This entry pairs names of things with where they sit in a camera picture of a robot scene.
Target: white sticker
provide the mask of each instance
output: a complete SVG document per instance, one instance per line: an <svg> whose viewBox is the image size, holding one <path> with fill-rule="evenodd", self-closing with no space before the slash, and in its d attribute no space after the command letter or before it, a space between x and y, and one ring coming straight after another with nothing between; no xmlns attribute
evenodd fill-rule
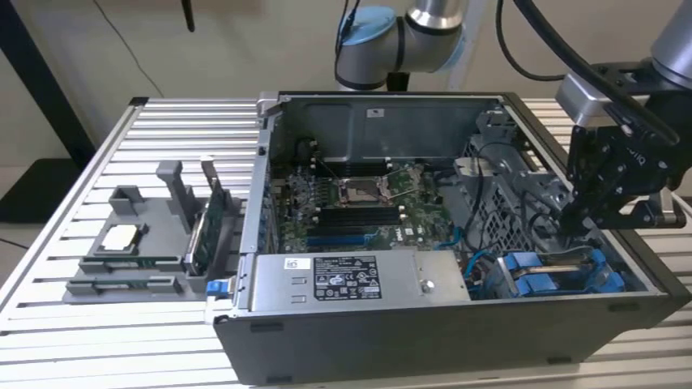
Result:
<svg viewBox="0 0 692 389"><path fill-rule="evenodd" d="M287 270L311 270L311 258L287 258L283 268Z"/></svg>

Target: black cable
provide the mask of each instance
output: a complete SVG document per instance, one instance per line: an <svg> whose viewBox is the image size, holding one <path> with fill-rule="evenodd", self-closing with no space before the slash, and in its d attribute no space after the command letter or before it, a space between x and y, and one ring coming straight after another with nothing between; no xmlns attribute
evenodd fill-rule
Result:
<svg viewBox="0 0 692 389"><path fill-rule="evenodd" d="M335 54L339 56L339 49L342 43L342 24L344 23L344 18L347 17L348 10L348 0L344 1L344 10L342 11L342 17L339 18L339 25L336 26L336 42L335 42Z"/></svg>
<svg viewBox="0 0 692 389"><path fill-rule="evenodd" d="M552 52L560 57L568 68L590 83L614 102L618 109L623 109L631 119L639 120L650 130L652 130L668 146L675 146L680 141L680 136L662 119L646 109L626 91L615 86L584 61L584 58L570 47L564 39L552 28L546 17L539 11L532 0L515 0L515 5L523 17L534 27L543 41L547 43Z"/></svg>
<svg viewBox="0 0 692 389"><path fill-rule="evenodd" d="M115 33L118 34L118 37L120 38L120 41L126 45L126 49L128 49L128 51L130 51L130 55L132 56L132 59L135 60L135 65L138 66L138 69L140 69L142 74L150 80L150 83L152 84L154 88L156 89L156 92L159 92L160 97L164 97L163 92L162 92L162 88L156 85L156 83L152 80L152 77L150 77L150 75L147 74L147 72L142 68L140 60L138 59L138 56L135 55L135 51L132 51L132 48L130 47L128 42L126 41L126 38L123 37L123 34L118 30L118 28L116 28L115 24L112 23L111 19L108 18L108 15L106 14L104 9L100 7L100 4L99 4L98 0L92 0L92 1L94 1L95 5L96 5L96 8L99 8L99 12L100 12L100 14L104 17L106 22L111 25L112 31L115 31Z"/></svg>
<svg viewBox="0 0 692 389"><path fill-rule="evenodd" d="M510 53L510 49L507 48L507 42L506 42L506 34L503 32L502 27L502 9L504 6L504 0L498 0L498 8L495 10L495 32L498 34L498 43L500 44L500 50L503 55L506 56L506 60L510 62L510 65L512 65L512 68L520 75L523 75L527 79L532 79L534 81L560 81L564 79L564 75L535 75L534 73L530 73L522 65L519 65L518 60L512 56L512 53Z"/></svg>
<svg viewBox="0 0 692 389"><path fill-rule="evenodd" d="M348 14L346 20L344 16L347 15L347 8L348 8L348 0L344 1L344 11L342 12L342 17L339 20L339 26L336 29L336 55L335 55L335 77L338 78L336 74L336 67L339 64L339 57L342 56L342 49L344 48L344 41L347 40L348 34L351 33L351 28L354 26L354 20L356 19L356 12L358 7L360 6L360 0L356 0L356 4L354 5L354 9L351 10L351 13Z"/></svg>
<svg viewBox="0 0 692 389"><path fill-rule="evenodd" d="M534 216L531 216L531 219L530 219L530 222L527 223L527 235L531 239L531 241L534 242L534 251L536 251L536 247L540 246L540 249L543 250L543 252L547 251L547 248L539 244L539 242L536 241L535 237L534 237L534 224L536 223L536 221L540 219L540 217L546 217L548 219L548 221L552 221L551 219L551 215L548 215L547 213L542 213L542 212L538 212L534 214Z"/></svg>
<svg viewBox="0 0 692 389"><path fill-rule="evenodd" d="M478 210L480 208L480 200L483 198L483 182L486 181L483 179L483 169L480 167L480 153L482 151L494 144L502 144L504 146L512 147L516 151L518 148L514 147L514 145L508 142L487 142L478 150L476 150L476 166L478 166L478 185L476 185L476 199L474 200L474 206L472 206L472 214L468 217L467 224L464 225L464 243L467 244L467 247L471 251L479 251L480 249L472 245L470 239L468 239L468 231L471 230L474 220L476 219ZM483 230L480 232L480 242L483 243Z"/></svg>
<svg viewBox="0 0 692 389"><path fill-rule="evenodd" d="M28 246L24 246L24 245L22 245L22 244L18 243L18 242L8 241L7 239L4 239L4 238L2 238L2 237L0 237L0 242L6 242L8 245L18 246L19 248L22 248L22 249L24 249L24 250L30 250L30 247L28 247Z"/></svg>

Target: motherboard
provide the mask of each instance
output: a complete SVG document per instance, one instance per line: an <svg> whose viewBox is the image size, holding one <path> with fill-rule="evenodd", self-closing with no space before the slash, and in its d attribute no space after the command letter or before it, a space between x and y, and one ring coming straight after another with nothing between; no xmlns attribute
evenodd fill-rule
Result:
<svg viewBox="0 0 692 389"><path fill-rule="evenodd" d="M272 180L283 253L435 250L455 239L424 163L312 162Z"/></svg>

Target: power supply label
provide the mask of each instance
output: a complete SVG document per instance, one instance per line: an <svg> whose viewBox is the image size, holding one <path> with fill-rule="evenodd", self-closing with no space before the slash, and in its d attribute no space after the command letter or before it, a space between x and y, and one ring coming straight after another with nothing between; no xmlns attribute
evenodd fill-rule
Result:
<svg viewBox="0 0 692 389"><path fill-rule="evenodd" d="M375 256L322 257L314 260L315 298L319 301L382 298Z"/></svg>

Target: white wall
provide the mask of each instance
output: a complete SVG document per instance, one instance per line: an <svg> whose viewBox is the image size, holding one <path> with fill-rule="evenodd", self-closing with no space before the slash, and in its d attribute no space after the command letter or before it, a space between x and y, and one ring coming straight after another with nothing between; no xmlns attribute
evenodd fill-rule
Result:
<svg viewBox="0 0 692 389"><path fill-rule="evenodd" d="M0 97L0 167L28 166L39 158L66 157L66 148L3 52Z"/></svg>
<svg viewBox="0 0 692 389"><path fill-rule="evenodd" d="M410 1L363 1L403 14ZM255 97L266 90L334 90L339 0L195 0L198 30L180 1L100 0L167 97ZM106 138L132 96L156 90L90 0L15 0L83 124ZM444 90L447 75L412 77Z"/></svg>
<svg viewBox="0 0 692 389"><path fill-rule="evenodd" d="M466 91L516 92L522 97L554 97L559 82L526 79L502 55L495 35L495 1L488 1L467 77ZM680 0L536 0L543 15L588 62L639 61L666 26ZM567 68L506 0L507 45L524 69L555 75Z"/></svg>

